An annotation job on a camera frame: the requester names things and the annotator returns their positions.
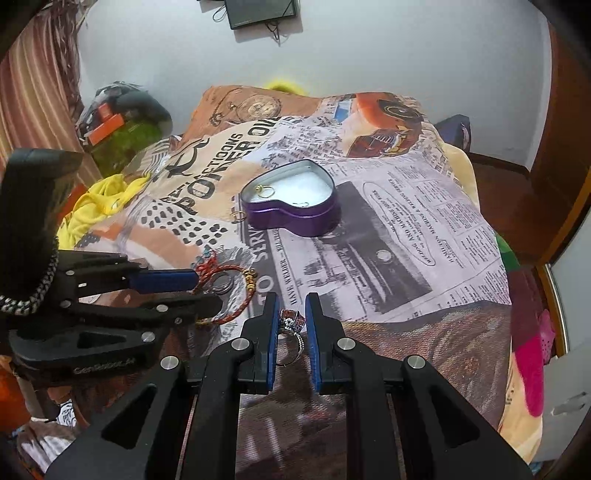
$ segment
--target silver screw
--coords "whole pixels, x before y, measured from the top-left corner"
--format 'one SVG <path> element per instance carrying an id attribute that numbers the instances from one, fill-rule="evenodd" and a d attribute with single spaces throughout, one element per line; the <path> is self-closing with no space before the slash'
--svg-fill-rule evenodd
<path id="1" fill-rule="evenodd" d="M 338 342 L 336 342 L 336 344 L 339 346 L 339 348 L 342 348 L 343 350 L 351 350 L 355 348 L 355 340 L 353 340 L 352 338 L 341 338 Z"/>
<path id="2" fill-rule="evenodd" d="M 154 335 L 154 332 L 142 333 L 142 342 L 150 343 L 150 342 L 153 342 L 154 340 L 156 340 L 156 336 Z"/>
<path id="3" fill-rule="evenodd" d="M 250 345 L 250 341 L 246 338 L 235 338 L 232 340 L 232 348 L 234 350 L 244 350 Z"/>
<path id="4" fill-rule="evenodd" d="M 162 368 L 164 368 L 165 370 L 172 370 L 173 368 L 175 368 L 178 365 L 178 358 L 176 358 L 173 355 L 169 355 L 169 356 L 165 356 L 161 361 L 160 361 L 160 366 Z"/>
<path id="5" fill-rule="evenodd" d="M 411 355 L 407 359 L 408 364 L 412 368 L 423 368 L 425 366 L 425 359 L 420 355 Z"/>

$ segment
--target gold ring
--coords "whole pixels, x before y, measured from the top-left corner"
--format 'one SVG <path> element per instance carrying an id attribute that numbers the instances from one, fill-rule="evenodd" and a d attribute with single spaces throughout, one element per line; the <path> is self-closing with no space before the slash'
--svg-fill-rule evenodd
<path id="1" fill-rule="evenodd" d="M 271 194 L 270 195 L 263 195 L 262 192 L 265 189 L 270 189 L 271 190 Z M 271 198 L 273 195 L 275 195 L 275 189 L 273 187 L 269 186 L 269 185 L 257 185 L 255 187 L 255 192 L 262 199 L 268 199 L 268 198 Z"/>
<path id="2" fill-rule="evenodd" d="M 237 222 L 243 222 L 244 220 L 246 220 L 246 212 L 244 210 L 237 210 L 236 212 L 232 212 L 232 216 L 234 217 L 234 220 L 236 220 Z"/>

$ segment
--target wooden floor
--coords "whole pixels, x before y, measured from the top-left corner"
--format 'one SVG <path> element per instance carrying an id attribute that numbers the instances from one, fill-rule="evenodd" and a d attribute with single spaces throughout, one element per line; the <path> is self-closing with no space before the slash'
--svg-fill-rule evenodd
<path id="1" fill-rule="evenodd" d="M 509 243 L 522 265 L 533 265 L 567 212 L 537 196 L 521 173 L 477 163 L 473 166 L 484 218 Z"/>

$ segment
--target striped curtain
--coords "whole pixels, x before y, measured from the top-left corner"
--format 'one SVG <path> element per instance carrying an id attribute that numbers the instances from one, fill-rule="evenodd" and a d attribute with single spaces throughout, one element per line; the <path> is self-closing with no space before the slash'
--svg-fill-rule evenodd
<path id="1" fill-rule="evenodd" d="M 0 179 L 15 148 L 83 151 L 74 128 L 82 111 L 77 12 L 75 0 L 55 0 L 0 63 Z M 86 186 L 101 178 L 90 155 L 78 176 Z"/>

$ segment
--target bed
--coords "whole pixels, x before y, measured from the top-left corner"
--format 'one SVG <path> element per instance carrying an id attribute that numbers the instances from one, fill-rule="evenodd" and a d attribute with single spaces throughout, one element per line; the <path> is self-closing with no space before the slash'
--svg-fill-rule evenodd
<path id="1" fill-rule="evenodd" d="M 299 158 L 320 159 L 336 177 L 344 175 L 337 181 L 343 207 L 339 227 L 319 239 L 300 239 L 284 231 L 254 231 L 238 221 L 242 186 Z M 408 181 L 420 177 L 424 198 L 450 192 L 454 206 L 437 218 L 447 218 L 447 228 L 472 232 L 462 237 L 474 242 L 465 245 L 466 251 L 480 249 L 475 257 L 486 265 L 459 268 L 456 262 L 452 269 L 448 264 L 454 262 L 441 261 L 440 254 L 453 256 L 454 248 L 441 247 L 436 255 L 428 239 L 423 238 L 421 250 L 420 241 L 410 248 L 404 238 L 388 236 L 388 212 L 380 213 L 375 205 L 385 205 L 389 193 L 381 193 L 379 180 L 372 183 L 370 177 L 378 178 L 380 171 L 387 176 L 393 166 Z M 182 139 L 148 150 L 128 173 L 150 173 L 151 181 L 121 213 L 95 225 L 78 248 L 144 258 L 154 268 L 187 268 L 209 246 L 222 261 L 252 266 L 259 273 L 257 294 L 236 321 L 178 330 L 167 339 L 162 356 L 187 359 L 237 336 L 244 319 L 260 311 L 266 291 L 276 291 L 286 307 L 300 310 L 305 294 L 318 291 L 325 313 L 346 320 L 349 336 L 381 355 L 427 358 L 531 461 L 542 429 L 541 307 L 527 272 L 479 215 L 467 156 L 443 142 L 416 100 L 381 92 L 311 98 L 213 87 L 203 95 Z M 369 180 L 360 186 L 364 176 Z M 391 186 L 398 181 L 394 177 Z M 370 184 L 377 186 L 363 189 Z M 444 187 L 437 190 L 436 184 Z M 414 217 L 409 209 L 414 219 L 409 225 L 415 225 L 426 210 L 409 202 L 416 206 Z M 427 230 L 438 237 L 441 225 L 432 227 Z M 457 288 L 447 291 L 442 286 L 456 274 Z M 243 295 L 237 282 L 223 312 Z M 90 301 L 131 306 L 143 298 L 121 291 Z M 283 352 L 289 348 L 280 342 Z M 92 422 L 138 377 L 74 386 L 80 420 Z M 344 478 L 344 398 L 313 392 L 307 358 L 280 369 L 275 384 L 267 397 L 243 395 L 236 477 Z"/>

